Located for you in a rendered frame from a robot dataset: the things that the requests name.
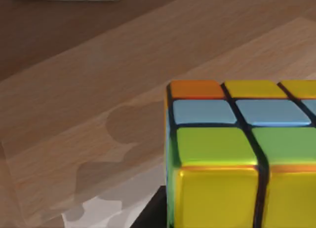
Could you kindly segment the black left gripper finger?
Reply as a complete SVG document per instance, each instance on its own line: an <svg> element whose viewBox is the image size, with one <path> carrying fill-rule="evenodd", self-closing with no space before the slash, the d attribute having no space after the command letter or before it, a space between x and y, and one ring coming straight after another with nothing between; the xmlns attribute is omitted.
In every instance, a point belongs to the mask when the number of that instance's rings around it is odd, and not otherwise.
<svg viewBox="0 0 316 228"><path fill-rule="evenodd" d="M159 187L130 228L167 228L165 186Z"/></svg>

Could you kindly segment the multicoloured puzzle cube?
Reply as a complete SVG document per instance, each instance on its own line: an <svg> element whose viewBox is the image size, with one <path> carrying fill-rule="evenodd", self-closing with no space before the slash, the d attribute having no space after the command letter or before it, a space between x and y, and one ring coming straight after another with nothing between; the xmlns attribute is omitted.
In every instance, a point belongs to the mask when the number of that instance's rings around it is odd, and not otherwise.
<svg viewBox="0 0 316 228"><path fill-rule="evenodd" d="M316 228L316 80L166 87L167 228Z"/></svg>

